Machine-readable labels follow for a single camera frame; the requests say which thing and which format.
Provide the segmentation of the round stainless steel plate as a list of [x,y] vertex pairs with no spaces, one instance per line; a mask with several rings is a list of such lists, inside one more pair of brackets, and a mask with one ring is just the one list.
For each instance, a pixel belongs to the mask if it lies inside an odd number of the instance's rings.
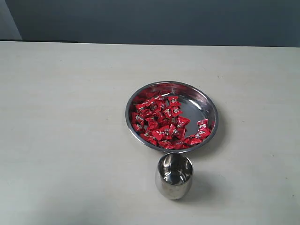
[[[183,116],[191,120],[192,123],[196,123],[202,119],[208,119],[208,125],[211,129],[211,134],[200,144],[183,150],[168,150],[160,147],[156,147],[146,140],[142,139],[131,125],[131,113],[134,111],[134,103],[138,98],[145,97],[146,94],[159,91],[162,96],[178,96],[179,102],[183,108]],[[207,143],[214,137],[218,129],[219,116],[218,111],[213,101],[199,89],[176,81],[160,81],[147,84],[138,89],[128,100],[125,109],[125,119],[127,126],[132,135],[145,146],[163,152],[177,152],[186,153],[197,150]]]

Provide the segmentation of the stainless steel cup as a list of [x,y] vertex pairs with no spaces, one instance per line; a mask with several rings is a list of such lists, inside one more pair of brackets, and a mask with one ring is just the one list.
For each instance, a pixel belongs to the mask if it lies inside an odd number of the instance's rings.
[[160,158],[156,167],[156,187],[167,199],[181,199],[191,188],[193,172],[189,158],[179,153],[167,153]]

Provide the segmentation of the red candy upper left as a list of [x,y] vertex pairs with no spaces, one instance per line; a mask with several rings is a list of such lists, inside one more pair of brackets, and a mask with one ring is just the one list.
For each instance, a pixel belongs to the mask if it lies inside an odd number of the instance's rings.
[[149,106],[147,104],[141,103],[141,104],[136,104],[135,108],[137,112],[140,112],[142,110],[149,109]]

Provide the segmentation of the red candy left edge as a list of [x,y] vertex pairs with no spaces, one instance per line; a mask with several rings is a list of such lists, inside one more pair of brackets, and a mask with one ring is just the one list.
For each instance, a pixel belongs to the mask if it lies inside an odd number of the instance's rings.
[[141,126],[144,125],[144,118],[136,113],[136,112],[132,112],[132,123],[133,124],[140,124]]

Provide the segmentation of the red candy front centre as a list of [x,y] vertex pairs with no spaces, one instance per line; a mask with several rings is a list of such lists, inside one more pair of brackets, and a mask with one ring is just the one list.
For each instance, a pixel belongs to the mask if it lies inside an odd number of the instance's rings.
[[158,141],[168,140],[168,138],[169,138],[169,127],[165,126],[165,127],[161,127],[159,129],[156,129],[156,130],[152,130],[151,134]]

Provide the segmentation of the red candy top right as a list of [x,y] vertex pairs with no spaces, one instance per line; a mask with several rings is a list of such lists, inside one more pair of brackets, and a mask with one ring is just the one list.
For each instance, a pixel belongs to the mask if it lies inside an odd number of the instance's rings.
[[167,100],[169,103],[170,107],[174,107],[174,106],[180,106],[180,102],[178,101],[179,97],[178,96],[168,96]]

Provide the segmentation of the red candy centre right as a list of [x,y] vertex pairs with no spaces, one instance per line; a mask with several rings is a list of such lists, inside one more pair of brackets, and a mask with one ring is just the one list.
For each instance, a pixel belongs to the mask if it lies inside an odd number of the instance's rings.
[[178,128],[185,128],[185,126],[190,122],[190,119],[184,118],[181,116],[177,117],[177,127]]

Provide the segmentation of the red candy bottom centre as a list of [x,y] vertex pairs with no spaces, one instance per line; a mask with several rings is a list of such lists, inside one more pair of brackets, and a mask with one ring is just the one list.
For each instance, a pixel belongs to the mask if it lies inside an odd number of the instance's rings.
[[163,148],[163,149],[170,149],[170,150],[174,149],[174,145],[168,140],[159,141],[158,144],[159,144],[160,148]]

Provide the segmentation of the red candy bottom right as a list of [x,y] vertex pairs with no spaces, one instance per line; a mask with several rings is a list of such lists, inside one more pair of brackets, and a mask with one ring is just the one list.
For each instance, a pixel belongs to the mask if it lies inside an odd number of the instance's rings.
[[187,138],[184,139],[183,143],[185,145],[188,145],[188,146],[194,146],[194,145],[197,145],[199,143],[202,143],[203,140],[200,139],[200,138],[197,138],[195,136],[188,136]]

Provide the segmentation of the red candy lower right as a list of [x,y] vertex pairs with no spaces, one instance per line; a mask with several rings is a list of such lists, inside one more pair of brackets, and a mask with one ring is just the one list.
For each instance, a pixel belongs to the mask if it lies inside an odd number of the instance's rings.
[[204,140],[206,139],[209,135],[211,134],[211,131],[209,128],[207,127],[200,127],[197,131],[197,133],[195,134],[195,138]]

